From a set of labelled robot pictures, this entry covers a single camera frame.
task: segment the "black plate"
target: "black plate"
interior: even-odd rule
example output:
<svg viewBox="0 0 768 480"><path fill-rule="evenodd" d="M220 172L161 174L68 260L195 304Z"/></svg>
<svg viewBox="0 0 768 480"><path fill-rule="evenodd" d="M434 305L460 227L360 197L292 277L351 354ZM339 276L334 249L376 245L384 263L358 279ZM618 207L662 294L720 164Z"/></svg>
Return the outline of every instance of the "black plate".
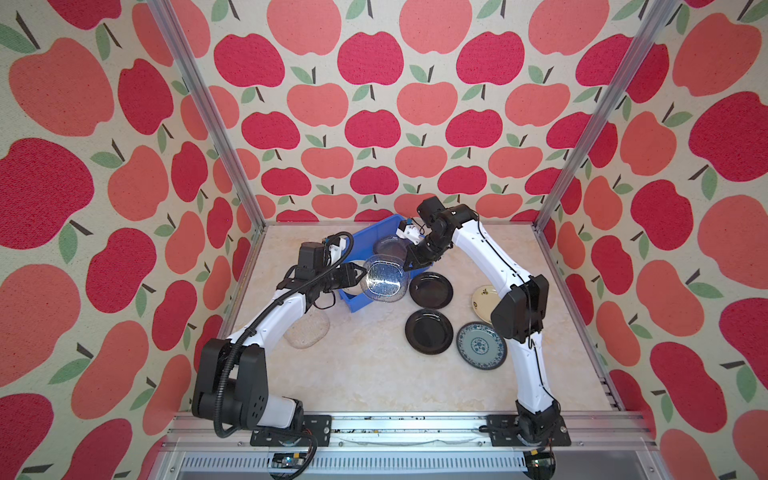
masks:
<svg viewBox="0 0 768 480"><path fill-rule="evenodd" d="M443 275L435 272L423 272L411 280L408 288L411 298L424 308L441 309L451 303L453 286Z"/></svg>
<svg viewBox="0 0 768 480"><path fill-rule="evenodd" d="M453 326L437 310L421 309L408 317L406 339L417 352L437 355L451 346Z"/></svg>

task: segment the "blue bin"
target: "blue bin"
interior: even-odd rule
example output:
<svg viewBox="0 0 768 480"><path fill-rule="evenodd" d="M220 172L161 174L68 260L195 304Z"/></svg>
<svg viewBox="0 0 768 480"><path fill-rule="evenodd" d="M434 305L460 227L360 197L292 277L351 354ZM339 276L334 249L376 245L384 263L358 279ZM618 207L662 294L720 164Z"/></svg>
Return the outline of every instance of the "blue bin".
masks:
<svg viewBox="0 0 768 480"><path fill-rule="evenodd" d="M384 220L374 223L370 227L366 227L355 233L353 235L353 237L355 237L355 246L352 248L352 252L345 261L368 260L373 255L373 244L376 243L379 238L397 233L397 228L400 226L400 222L404 219L403 215L392 215L391 217L385 218ZM422 268L420 270L413 270L411 272L411 278L425 270L427 269ZM364 293L351 296L343 290L338 290L338 294L353 313L373 301Z"/></svg>

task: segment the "marble surface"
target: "marble surface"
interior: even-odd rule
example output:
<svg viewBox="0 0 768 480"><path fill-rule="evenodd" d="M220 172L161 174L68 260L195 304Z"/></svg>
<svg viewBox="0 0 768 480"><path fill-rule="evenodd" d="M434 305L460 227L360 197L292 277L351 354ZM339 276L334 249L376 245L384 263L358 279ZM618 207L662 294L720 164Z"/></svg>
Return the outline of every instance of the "marble surface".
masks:
<svg viewBox="0 0 768 480"><path fill-rule="evenodd" d="M296 262L303 241L320 241L340 230L364 226L269 226L243 305L239 329L261 310L275 285ZM552 394L563 410L610 410L602 386L584 350L552 273L527 225L487 225L510 256L550 282L544 320L544 355ZM478 286L488 284L478 267L458 248L432 269L448 277L453 301L442 309L454 332L479 320L470 304ZM317 300L329 305L330 295ZM303 317L327 315L328 334L308 349L294 349L283 338L267 354L270 393L301 399L308 411L447 412L514 410L517 382L511 358L492 371L466 363L453 343L437 356L416 352L406 340L408 316L418 310L409 295L396 303L374 302L351 313L337 300L328 310L310 309Z"/></svg>

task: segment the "blue and white plate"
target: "blue and white plate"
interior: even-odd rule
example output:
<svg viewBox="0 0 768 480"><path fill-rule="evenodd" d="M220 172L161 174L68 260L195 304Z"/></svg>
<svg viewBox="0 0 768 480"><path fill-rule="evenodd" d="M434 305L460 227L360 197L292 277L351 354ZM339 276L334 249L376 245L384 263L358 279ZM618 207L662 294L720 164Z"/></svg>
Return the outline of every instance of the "blue and white plate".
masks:
<svg viewBox="0 0 768 480"><path fill-rule="evenodd" d="M507 359L507 343L483 322L467 323L459 329L456 347L469 365L480 370L497 369Z"/></svg>

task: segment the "wall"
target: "wall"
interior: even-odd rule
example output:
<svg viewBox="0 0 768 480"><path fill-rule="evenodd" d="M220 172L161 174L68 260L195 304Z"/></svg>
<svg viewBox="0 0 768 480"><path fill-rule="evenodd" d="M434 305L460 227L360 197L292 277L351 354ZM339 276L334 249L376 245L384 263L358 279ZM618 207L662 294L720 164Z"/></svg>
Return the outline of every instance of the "wall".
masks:
<svg viewBox="0 0 768 480"><path fill-rule="evenodd" d="M605 369L677 480L768 478L767 6L682 4L649 55L669 52L661 89L614 111L617 153L554 214Z"/></svg>
<svg viewBox="0 0 768 480"><path fill-rule="evenodd" d="M146 478L251 235L147 5L72 5L0 7L3 480Z"/></svg>
<svg viewBox="0 0 768 480"><path fill-rule="evenodd" d="M624 0L195 2L273 222L410 217L433 194L532 220L641 23L611 20Z"/></svg>

